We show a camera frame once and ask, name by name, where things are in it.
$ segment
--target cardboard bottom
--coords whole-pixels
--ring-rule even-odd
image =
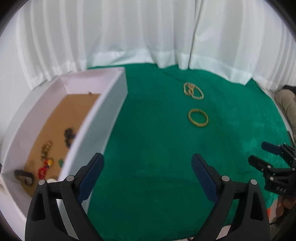
[[[61,170],[59,160],[62,159],[64,162],[69,150],[65,144],[64,131],[72,128],[73,133],[76,134],[98,97],[98,94],[67,95],[47,119],[31,149],[24,167],[26,172],[30,172],[34,176],[32,186],[22,184],[23,189],[31,197],[39,181],[38,169],[44,166],[41,160],[42,146],[47,141],[52,142],[47,157],[53,160],[53,164],[47,169],[45,179],[53,178],[57,180]]]

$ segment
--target gold bracelet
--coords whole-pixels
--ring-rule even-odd
[[[205,117],[205,122],[204,123],[198,123],[196,121],[194,121],[192,118],[191,118],[191,113],[193,112],[199,112],[199,113],[202,113],[202,115]],[[188,119],[190,120],[190,122],[195,125],[195,126],[198,126],[198,127],[205,127],[208,123],[209,123],[209,118],[207,116],[207,114],[200,110],[200,109],[191,109],[189,112],[188,112]]]
[[[194,89],[197,89],[198,92],[200,93],[200,96],[195,96],[194,95]],[[202,90],[195,84],[192,84],[190,82],[186,82],[183,84],[183,91],[185,95],[191,96],[195,100],[202,100],[204,98],[204,94]]]

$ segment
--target beige pants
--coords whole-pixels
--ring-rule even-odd
[[[276,94],[276,103],[290,122],[293,137],[296,139],[296,96],[290,90],[280,90]]]

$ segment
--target white cardboard box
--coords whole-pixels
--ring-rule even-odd
[[[14,178],[13,172],[24,168],[39,132],[60,101],[67,94],[87,94],[89,91],[100,96],[83,120],[68,151],[59,175],[59,181],[62,181],[68,175],[75,175],[96,152],[104,153],[128,93],[124,68],[70,73],[44,83],[30,93],[7,128],[0,149],[0,182],[19,215],[15,222],[21,230],[24,230],[31,197]],[[82,203],[86,212],[89,201],[90,198]],[[62,202],[59,207],[68,233],[75,237]]]

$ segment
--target gold bangle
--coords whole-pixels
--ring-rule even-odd
[[[205,117],[205,122],[204,123],[198,123],[196,121],[194,121],[192,118],[191,118],[191,113],[193,112],[199,112],[199,113],[202,113],[202,115]],[[205,127],[208,123],[209,123],[209,118],[207,116],[207,114],[200,110],[200,109],[191,109],[189,112],[188,112],[188,119],[190,120],[190,122],[195,125],[195,126],[198,126],[198,127]]]

